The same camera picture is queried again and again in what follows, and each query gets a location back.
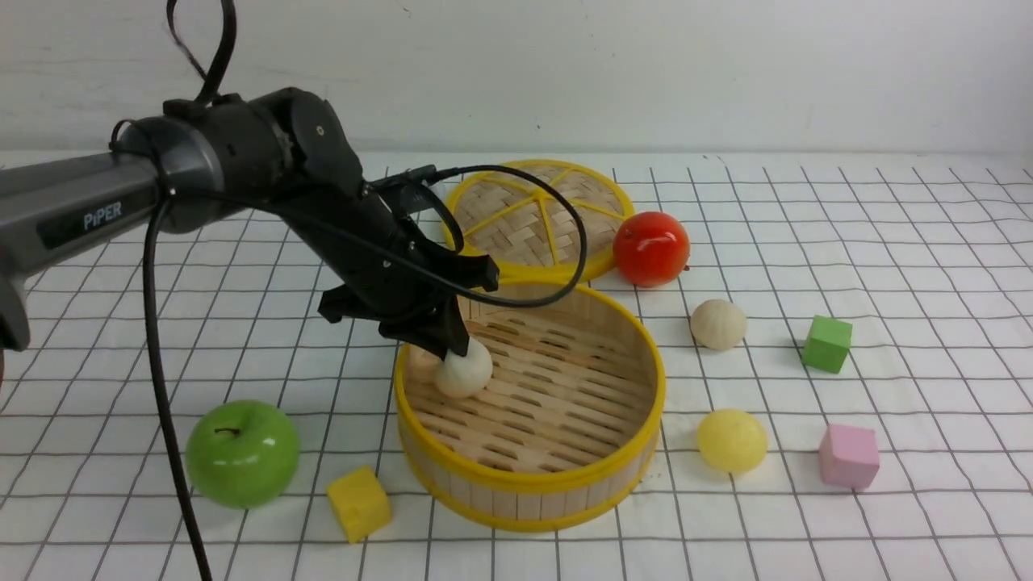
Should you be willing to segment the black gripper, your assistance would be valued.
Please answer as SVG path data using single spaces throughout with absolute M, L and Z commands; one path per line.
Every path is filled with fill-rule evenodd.
M 318 312 L 328 323 L 375 322 L 384 337 L 442 361 L 450 353 L 467 356 L 458 292 L 497 290 L 493 258 L 432 242 L 376 194 L 300 188 L 279 196 L 279 216 L 342 281 L 320 298 Z

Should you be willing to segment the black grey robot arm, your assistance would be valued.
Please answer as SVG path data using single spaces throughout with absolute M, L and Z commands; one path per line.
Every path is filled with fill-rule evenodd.
M 204 110 L 167 102 L 107 152 L 3 170 L 2 347 L 30 345 L 29 277 L 146 224 L 168 186 L 178 201 L 160 231 L 190 234 L 263 206 L 342 279 L 320 303 L 326 320 L 375 320 L 386 338 L 464 356 L 458 292 L 431 277 L 493 290 L 499 272 L 418 232 L 411 215 L 432 208 L 438 179 L 431 165 L 366 179 L 331 104 L 296 88 Z

